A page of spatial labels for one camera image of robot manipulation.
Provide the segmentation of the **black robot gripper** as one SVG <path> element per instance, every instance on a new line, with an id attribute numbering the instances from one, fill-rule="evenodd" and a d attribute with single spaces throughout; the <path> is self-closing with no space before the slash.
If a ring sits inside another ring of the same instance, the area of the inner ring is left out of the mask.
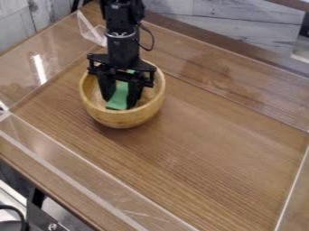
<path id="1" fill-rule="evenodd" d="M 136 30 L 130 34 L 106 35 L 107 53 L 87 56 L 89 73 L 98 77 L 99 88 L 105 101 L 117 91 L 117 80 L 129 82 L 127 106 L 134 108 L 142 97 L 144 87 L 156 85 L 157 67 L 141 58 L 141 35 Z"/>

